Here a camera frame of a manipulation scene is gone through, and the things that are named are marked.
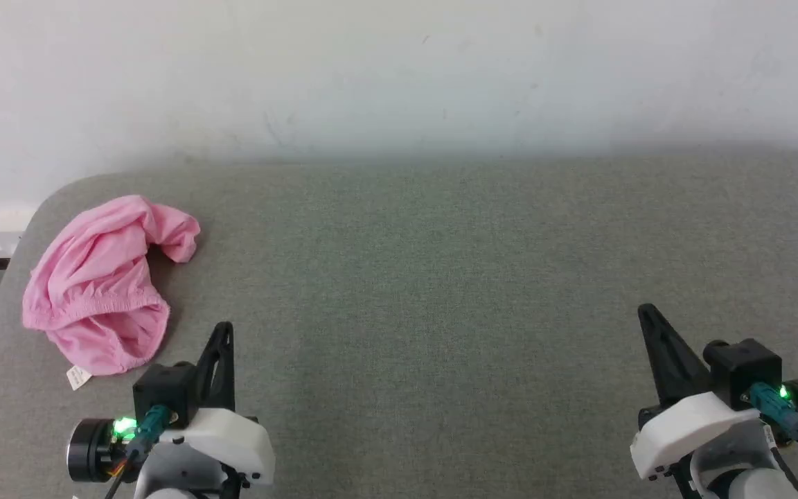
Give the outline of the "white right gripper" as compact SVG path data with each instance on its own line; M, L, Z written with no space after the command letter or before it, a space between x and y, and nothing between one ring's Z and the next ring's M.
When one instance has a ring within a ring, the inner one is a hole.
M640 304L637 316L658 403L670 407L645 423L631 442L640 479L667 471L687 455L697 471L764 457L758 410L732 410L709 392L709 370L654 304Z

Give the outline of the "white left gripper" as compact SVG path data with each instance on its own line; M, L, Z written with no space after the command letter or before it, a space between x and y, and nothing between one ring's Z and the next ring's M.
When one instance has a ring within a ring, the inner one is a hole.
M197 404L202 410L184 429L162 435L162 483L168 487L218 487L224 467L253 485L274 483L276 457L267 430L236 408L233 325L219 322L197 360Z

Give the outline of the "pink cloth garment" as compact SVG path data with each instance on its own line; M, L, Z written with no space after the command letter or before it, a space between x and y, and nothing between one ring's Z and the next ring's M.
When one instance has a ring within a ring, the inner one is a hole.
M170 307L152 282L147 252L189 262L202 228L192 215L141 195L78 214L42 253L21 303L39 331L90 376L141 367L161 347Z

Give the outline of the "black round left gripper motor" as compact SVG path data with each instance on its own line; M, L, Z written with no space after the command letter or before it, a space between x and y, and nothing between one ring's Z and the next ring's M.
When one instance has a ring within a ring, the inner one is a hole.
M86 418L76 424L66 448L70 480L106 483L125 458L125 445L115 435L113 418Z

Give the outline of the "grey fabric sofa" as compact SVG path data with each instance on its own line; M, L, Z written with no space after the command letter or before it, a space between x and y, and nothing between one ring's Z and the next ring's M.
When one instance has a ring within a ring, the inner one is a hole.
M102 175L42 203L0 284L0 499L107 493L64 452L133 411L139 371L73 391L20 303L62 228L123 195L202 227L187 264L149 256L157 359L233 323L237 409L276 453L243 499L679 499L630 460L657 400L642 303L798 377L798 152Z

